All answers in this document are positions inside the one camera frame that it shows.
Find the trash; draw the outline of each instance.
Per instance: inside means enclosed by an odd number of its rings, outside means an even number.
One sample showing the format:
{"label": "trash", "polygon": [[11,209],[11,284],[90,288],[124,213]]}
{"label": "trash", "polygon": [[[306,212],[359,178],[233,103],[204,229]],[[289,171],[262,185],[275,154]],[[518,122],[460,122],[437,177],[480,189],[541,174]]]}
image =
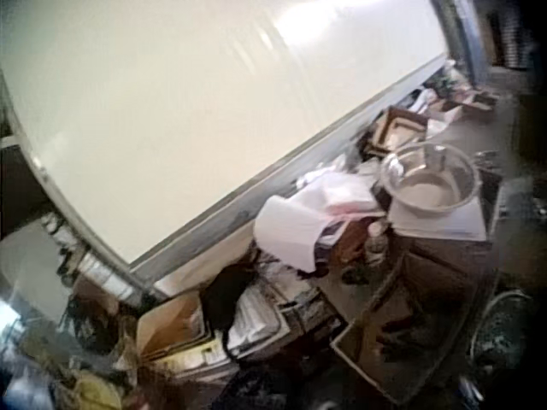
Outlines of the trash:
{"label": "trash", "polygon": [[451,123],[462,117],[462,105],[449,100],[439,100],[429,106],[427,114],[434,120]]}
{"label": "trash", "polygon": [[416,101],[412,106],[408,108],[409,111],[417,114],[423,114],[427,111],[427,107],[438,100],[438,95],[435,90],[431,88],[426,88],[423,90],[420,95],[416,98]]}
{"label": "trash", "polygon": [[[347,220],[385,215],[370,193],[374,182],[375,178],[369,176],[328,173],[291,198],[270,197],[256,217],[257,245],[291,267],[315,272],[315,245],[332,246],[345,226],[337,225],[335,231],[326,228]],[[325,238],[320,241],[324,232]]]}
{"label": "trash", "polygon": [[301,190],[306,185],[311,184],[316,179],[322,177],[327,173],[343,173],[349,172],[354,167],[361,163],[359,152],[354,144],[351,144],[346,149],[346,152],[337,156],[333,161],[324,164],[320,163],[314,171],[305,173],[302,177],[297,179],[297,189]]}

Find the plastic bottle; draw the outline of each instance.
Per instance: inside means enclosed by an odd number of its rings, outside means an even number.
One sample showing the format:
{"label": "plastic bottle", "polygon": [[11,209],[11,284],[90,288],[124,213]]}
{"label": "plastic bottle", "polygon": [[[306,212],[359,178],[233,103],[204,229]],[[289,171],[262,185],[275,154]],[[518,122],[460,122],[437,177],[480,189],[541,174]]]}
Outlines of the plastic bottle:
{"label": "plastic bottle", "polygon": [[385,224],[377,220],[368,226],[368,238],[365,241],[365,261],[368,266],[382,263],[387,254],[389,241],[385,232]]}

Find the open cardboard box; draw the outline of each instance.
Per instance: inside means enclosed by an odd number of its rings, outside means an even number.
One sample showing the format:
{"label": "open cardboard box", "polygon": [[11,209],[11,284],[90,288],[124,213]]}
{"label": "open cardboard box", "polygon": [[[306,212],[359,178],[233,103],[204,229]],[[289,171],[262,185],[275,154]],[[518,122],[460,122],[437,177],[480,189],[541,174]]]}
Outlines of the open cardboard box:
{"label": "open cardboard box", "polygon": [[494,115],[497,99],[487,92],[475,92],[462,102],[463,113],[478,120],[489,120]]}
{"label": "open cardboard box", "polygon": [[380,151],[393,151],[405,144],[426,139],[428,118],[406,109],[389,107],[377,122],[371,145]]}
{"label": "open cardboard box", "polygon": [[137,323],[137,351],[144,361],[188,347],[207,335],[197,291],[150,310]]}
{"label": "open cardboard box", "polygon": [[434,120],[449,124],[462,117],[463,108],[458,102],[443,99],[431,104],[427,110],[427,114]]}
{"label": "open cardboard box", "polygon": [[[386,398],[402,405],[420,391],[449,353],[468,316],[475,291],[472,275],[404,253],[362,315],[331,346]],[[385,336],[383,325],[388,321],[411,313],[410,295],[429,312],[427,325],[413,331],[421,332],[421,338],[432,346],[406,360],[388,361],[377,337]]]}

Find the metal bowl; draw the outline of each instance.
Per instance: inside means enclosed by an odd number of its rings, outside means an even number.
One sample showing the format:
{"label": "metal bowl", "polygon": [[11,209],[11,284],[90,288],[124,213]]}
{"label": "metal bowl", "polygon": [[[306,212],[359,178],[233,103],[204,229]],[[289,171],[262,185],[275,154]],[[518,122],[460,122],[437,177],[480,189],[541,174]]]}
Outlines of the metal bowl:
{"label": "metal bowl", "polygon": [[479,191],[479,171],[454,147],[436,143],[406,145],[389,154],[380,168],[385,190],[408,208],[444,214],[471,201]]}

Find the white board surface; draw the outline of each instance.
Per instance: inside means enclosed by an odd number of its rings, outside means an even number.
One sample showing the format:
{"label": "white board surface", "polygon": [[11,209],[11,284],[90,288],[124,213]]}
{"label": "white board surface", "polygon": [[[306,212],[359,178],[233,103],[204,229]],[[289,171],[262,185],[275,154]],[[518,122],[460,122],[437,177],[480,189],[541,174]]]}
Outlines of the white board surface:
{"label": "white board surface", "polygon": [[32,153],[131,263],[445,52],[429,0],[3,3]]}

